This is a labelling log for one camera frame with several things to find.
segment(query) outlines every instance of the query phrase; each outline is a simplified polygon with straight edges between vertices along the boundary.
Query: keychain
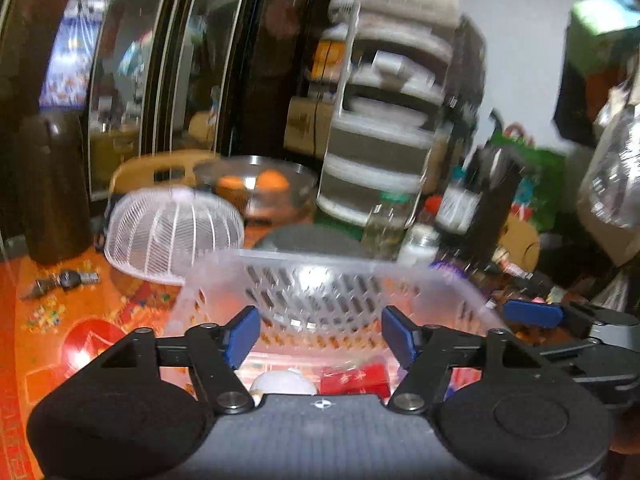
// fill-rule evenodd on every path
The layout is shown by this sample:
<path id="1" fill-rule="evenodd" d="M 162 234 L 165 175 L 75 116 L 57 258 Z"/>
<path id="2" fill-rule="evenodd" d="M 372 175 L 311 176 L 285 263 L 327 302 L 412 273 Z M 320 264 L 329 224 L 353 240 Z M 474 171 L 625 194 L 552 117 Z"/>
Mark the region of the keychain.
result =
<path id="1" fill-rule="evenodd" d="M 21 300 L 39 300 L 49 294 L 54 288 L 61 288 L 65 292 L 80 285 L 94 285 L 100 283 L 97 272 L 80 272 L 78 270 L 61 269 L 58 274 L 51 274 L 48 278 L 41 278 L 31 287 L 31 291 Z"/>

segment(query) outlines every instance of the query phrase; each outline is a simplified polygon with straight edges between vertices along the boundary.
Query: orange food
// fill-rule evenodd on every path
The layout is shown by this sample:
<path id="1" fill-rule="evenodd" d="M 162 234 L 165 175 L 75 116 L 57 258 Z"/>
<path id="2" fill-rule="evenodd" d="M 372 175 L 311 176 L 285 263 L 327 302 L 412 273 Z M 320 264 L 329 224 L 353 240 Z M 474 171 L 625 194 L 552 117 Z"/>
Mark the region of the orange food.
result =
<path id="1" fill-rule="evenodd" d="M 226 189 L 244 189 L 244 180 L 240 176 L 225 175 L 218 181 L 216 187 L 224 187 Z"/>
<path id="2" fill-rule="evenodd" d="M 265 170 L 258 175 L 255 186 L 264 191 L 286 191 L 289 189 L 289 181 L 279 171 Z"/>

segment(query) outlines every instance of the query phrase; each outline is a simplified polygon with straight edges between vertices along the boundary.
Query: plastic bottle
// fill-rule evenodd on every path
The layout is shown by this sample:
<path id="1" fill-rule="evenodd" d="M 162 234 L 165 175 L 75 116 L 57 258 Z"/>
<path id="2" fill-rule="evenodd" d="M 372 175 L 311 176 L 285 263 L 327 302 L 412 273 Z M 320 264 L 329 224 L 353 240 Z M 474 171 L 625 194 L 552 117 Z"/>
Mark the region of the plastic bottle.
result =
<path id="1" fill-rule="evenodd" d="M 424 201 L 422 211 L 418 213 L 417 222 L 424 225 L 434 225 L 438 209 L 442 203 L 442 195 L 431 195 Z"/>
<path id="2" fill-rule="evenodd" d="M 411 196 L 383 191 L 380 203 L 369 213 L 362 243 L 381 260 L 393 260 L 404 235 L 404 226 L 412 212 Z"/>
<path id="3" fill-rule="evenodd" d="M 416 263 L 430 264 L 436 259 L 440 235 L 430 225 L 414 224 L 402 241 L 398 252 L 398 263 L 412 266 Z"/>

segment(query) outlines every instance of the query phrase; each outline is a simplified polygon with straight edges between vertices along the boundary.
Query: chair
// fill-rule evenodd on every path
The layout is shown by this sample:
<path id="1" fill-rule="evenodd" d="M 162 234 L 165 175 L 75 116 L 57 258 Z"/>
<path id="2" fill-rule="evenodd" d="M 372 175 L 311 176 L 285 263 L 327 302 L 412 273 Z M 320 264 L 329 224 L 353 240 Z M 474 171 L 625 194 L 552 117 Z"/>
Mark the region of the chair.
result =
<path id="1" fill-rule="evenodd" d="M 201 162 L 215 160 L 217 153 L 207 150 L 183 150 L 130 158 L 111 177 L 111 196 L 151 186 L 196 186 L 193 168 Z"/>

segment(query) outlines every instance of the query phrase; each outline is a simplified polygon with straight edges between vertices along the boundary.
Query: stacked containers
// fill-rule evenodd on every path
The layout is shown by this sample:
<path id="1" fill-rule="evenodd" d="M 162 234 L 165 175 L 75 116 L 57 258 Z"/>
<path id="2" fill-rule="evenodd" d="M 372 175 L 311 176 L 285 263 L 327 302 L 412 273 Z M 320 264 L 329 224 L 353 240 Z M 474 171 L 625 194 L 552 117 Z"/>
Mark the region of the stacked containers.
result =
<path id="1" fill-rule="evenodd" d="M 325 213 L 364 226 L 382 191 L 417 203 L 459 22 L 458 0 L 354 1 L 318 191 Z"/>

